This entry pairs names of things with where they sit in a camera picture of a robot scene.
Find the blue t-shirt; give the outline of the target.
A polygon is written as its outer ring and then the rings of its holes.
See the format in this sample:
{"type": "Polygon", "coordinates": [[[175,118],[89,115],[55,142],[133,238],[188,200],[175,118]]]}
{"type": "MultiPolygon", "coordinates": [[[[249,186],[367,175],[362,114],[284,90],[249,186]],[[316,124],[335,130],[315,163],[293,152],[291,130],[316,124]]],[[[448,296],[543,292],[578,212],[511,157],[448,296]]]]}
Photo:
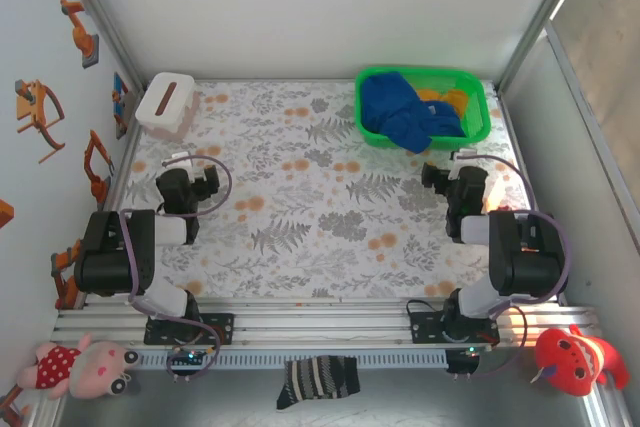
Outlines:
{"type": "Polygon", "coordinates": [[[386,136],[398,147],[419,154],[433,137],[465,137],[452,104],[422,100],[398,72],[376,74],[360,87],[361,124],[371,133],[386,136]]]}

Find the green plastic basket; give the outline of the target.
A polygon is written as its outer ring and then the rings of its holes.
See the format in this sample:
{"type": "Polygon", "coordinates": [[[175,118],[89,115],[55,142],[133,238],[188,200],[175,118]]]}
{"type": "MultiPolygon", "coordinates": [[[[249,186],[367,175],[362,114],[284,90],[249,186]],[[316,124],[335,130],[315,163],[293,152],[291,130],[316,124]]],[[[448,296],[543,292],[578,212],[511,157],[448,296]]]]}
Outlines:
{"type": "Polygon", "coordinates": [[[373,75],[398,72],[417,91],[432,89],[445,93],[450,89],[460,89],[469,96],[466,113],[461,120],[465,137],[433,137],[428,149],[456,150],[484,140],[491,130],[489,112],[484,88],[472,74],[451,68],[424,66],[374,66],[362,70],[356,77],[354,118],[356,126],[365,142],[377,148],[398,147],[386,136],[368,132],[361,124],[360,87],[362,82],[373,75]]]}

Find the yellow cloth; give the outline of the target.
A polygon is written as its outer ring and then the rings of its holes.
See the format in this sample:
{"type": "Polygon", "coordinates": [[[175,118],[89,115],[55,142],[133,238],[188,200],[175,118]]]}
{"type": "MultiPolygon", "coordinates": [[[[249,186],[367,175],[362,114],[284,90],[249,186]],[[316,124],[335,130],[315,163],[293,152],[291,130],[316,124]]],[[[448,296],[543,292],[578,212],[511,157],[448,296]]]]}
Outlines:
{"type": "Polygon", "coordinates": [[[432,89],[418,89],[416,91],[422,101],[441,101],[450,105],[459,119],[466,113],[469,96],[460,89],[450,89],[445,93],[439,93],[432,89]]]}

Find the white tissue box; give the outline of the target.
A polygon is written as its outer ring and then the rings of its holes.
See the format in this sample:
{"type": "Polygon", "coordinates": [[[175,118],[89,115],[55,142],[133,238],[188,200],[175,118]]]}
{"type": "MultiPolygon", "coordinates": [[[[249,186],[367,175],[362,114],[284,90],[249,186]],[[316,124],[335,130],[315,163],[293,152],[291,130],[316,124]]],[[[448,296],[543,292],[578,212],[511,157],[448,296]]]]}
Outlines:
{"type": "Polygon", "coordinates": [[[136,120],[154,138],[182,141],[200,106],[195,88],[195,79],[190,75],[158,73],[136,109],[136,120]]]}

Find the floral table mat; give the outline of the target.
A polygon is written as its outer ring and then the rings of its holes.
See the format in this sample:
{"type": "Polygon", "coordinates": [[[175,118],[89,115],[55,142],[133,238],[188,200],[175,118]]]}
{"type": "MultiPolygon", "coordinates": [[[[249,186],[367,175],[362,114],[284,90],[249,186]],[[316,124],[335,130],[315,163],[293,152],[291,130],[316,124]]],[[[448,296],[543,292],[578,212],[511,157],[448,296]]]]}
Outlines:
{"type": "Polygon", "coordinates": [[[205,297],[446,296],[488,271],[482,245],[453,242],[444,197],[422,186],[427,162],[368,145],[347,82],[209,82],[178,143],[142,134],[120,204],[154,209],[162,161],[221,160],[220,192],[202,204],[190,246],[162,247],[156,271],[205,297]]]}

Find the orange robot sticker grey plate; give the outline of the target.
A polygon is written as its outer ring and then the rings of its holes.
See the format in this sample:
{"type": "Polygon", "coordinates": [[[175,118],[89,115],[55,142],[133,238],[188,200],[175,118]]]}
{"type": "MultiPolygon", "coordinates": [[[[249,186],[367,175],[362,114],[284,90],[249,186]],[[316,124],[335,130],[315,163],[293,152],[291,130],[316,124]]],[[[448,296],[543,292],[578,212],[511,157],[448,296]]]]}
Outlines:
{"type": "Polygon", "coordinates": [[[81,65],[87,69],[99,62],[99,35],[89,34],[81,20],[79,12],[84,12],[84,5],[79,1],[60,0],[62,13],[68,17],[73,29],[72,38],[76,48],[81,52],[81,65]]]}

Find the pink pig plush toy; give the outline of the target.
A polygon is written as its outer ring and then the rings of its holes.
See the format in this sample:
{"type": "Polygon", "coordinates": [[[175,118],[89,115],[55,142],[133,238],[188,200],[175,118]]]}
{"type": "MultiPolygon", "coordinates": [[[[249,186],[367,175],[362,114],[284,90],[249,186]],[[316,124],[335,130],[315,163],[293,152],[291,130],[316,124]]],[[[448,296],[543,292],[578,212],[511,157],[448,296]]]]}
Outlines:
{"type": "Polygon", "coordinates": [[[120,395],[131,380],[128,371],[141,359],[135,350],[111,342],[93,342],[85,334],[76,347],[46,342],[36,349],[36,363],[17,378],[22,389],[45,390],[52,400],[67,394],[91,400],[120,395]]]}

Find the red dinosaur plush toy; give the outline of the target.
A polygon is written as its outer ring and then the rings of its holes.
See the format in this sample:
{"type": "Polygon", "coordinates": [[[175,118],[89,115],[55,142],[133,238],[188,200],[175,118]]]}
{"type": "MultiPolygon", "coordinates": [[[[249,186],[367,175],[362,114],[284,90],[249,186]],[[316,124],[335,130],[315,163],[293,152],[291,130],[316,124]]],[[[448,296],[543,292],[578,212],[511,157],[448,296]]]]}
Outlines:
{"type": "Polygon", "coordinates": [[[575,397],[589,395],[596,384],[606,384],[608,375],[618,390],[631,380],[617,349],[604,339],[583,334],[575,324],[569,331],[545,330],[536,341],[534,359],[538,371],[531,383],[545,379],[575,397]]]}

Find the black striped sock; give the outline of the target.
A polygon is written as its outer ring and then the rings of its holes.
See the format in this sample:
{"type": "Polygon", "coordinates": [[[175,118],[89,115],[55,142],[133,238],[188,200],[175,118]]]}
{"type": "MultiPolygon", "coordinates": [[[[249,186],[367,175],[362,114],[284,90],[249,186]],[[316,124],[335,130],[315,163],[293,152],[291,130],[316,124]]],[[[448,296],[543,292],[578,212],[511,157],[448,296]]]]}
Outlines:
{"type": "Polygon", "coordinates": [[[322,355],[287,361],[276,409],[282,411],[307,400],[346,398],[359,392],[355,357],[322,355]]]}

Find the blue orange machine wall sticker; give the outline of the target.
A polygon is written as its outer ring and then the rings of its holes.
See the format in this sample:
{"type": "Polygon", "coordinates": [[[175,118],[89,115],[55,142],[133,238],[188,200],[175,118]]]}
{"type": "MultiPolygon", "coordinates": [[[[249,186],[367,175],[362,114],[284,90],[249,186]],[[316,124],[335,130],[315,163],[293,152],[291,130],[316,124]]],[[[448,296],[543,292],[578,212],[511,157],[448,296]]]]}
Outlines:
{"type": "Polygon", "coordinates": [[[128,120],[126,115],[127,95],[129,89],[121,76],[115,72],[113,77],[112,103],[113,117],[115,121],[115,135],[117,139],[122,138],[128,130],[128,120]]]}

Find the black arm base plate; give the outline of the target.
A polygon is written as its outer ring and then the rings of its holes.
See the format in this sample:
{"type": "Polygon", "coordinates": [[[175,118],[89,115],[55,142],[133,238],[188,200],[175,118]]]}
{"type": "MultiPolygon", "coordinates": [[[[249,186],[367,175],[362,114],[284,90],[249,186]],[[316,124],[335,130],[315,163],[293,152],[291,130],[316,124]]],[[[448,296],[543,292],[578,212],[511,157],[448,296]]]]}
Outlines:
{"type": "Polygon", "coordinates": [[[487,344],[500,342],[497,325],[490,319],[451,316],[444,312],[409,315],[414,344],[487,344]]]}
{"type": "MultiPolygon", "coordinates": [[[[214,330],[223,345],[230,345],[233,337],[235,316],[230,313],[203,313],[200,322],[214,330]]],[[[145,345],[216,345],[215,336],[208,330],[180,322],[147,318],[145,345]]]]}

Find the orange claw gripper wall sticker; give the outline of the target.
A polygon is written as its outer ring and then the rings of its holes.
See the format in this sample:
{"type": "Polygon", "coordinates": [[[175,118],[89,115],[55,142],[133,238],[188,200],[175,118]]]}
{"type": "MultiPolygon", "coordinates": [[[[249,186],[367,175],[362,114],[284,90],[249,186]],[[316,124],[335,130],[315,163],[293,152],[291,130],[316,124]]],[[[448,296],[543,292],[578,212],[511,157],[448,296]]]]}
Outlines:
{"type": "Polygon", "coordinates": [[[42,164],[65,147],[65,143],[55,141],[49,132],[52,126],[65,119],[64,110],[55,93],[40,80],[25,82],[19,79],[15,81],[14,87],[17,96],[16,119],[18,121],[28,120],[16,132],[20,134],[33,128],[51,148],[51,151],[38,161],[39,164],[42,164]],[[53,105],[56,112],[56,117],[51,121],[48,121],[46,117],[47,102],[53,105]]]}

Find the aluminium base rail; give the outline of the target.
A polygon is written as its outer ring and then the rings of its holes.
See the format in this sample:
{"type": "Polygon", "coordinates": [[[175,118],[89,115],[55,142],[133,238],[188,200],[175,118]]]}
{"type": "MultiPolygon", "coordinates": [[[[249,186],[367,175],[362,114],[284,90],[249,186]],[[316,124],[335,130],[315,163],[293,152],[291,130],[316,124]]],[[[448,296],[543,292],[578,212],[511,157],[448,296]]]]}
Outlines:
{"type": "MultiPolygon", "coordinates": [[[[197,299],[203,313],[234,316],[231,346],[236,349],[408,348],[412,345],[405,298],[207,298],[197,299]]],[[[592,307],[547,302],[524,306],[497,320],[501,345],[513,347],[528,334],[533,345],[547,328],[577,325],[600,337],[592,307]]],[[[147,317],[114,298],[90,295],[83,308],[58,314],[50,339],[71,344],[89,333],[95,340],[131,346],[143,343],[147,317]]]]}

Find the aluminium frame post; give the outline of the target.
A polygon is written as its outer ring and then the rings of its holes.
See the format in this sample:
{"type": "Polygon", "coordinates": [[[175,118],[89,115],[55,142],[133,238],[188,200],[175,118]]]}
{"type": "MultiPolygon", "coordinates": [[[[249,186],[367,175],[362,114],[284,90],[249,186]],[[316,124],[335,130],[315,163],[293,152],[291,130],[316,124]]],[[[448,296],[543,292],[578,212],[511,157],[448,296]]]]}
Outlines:
{"type": "Polygon", "coordinates": [[[526,57],[540,37],[540,34],[563,2],[564,0],[542,0],[540,2],[532,20],[520,37],[503,73],[496,82],[496,88],[499,94],[503,94],[508,90],[526,57]]]}
{"type": "Polygon", "coordinates": [[[103,0],[81,0],[81,2],[88,8],[89,15],[93,19],[99,33],[104,35],[106,43],[109,45],[109,48],[123,68],[125,74],[129,77],[129,80],[138,90],[144,90],[147,87],[148,81],[130,54],[129,48],[120,35],[103,0]]]}

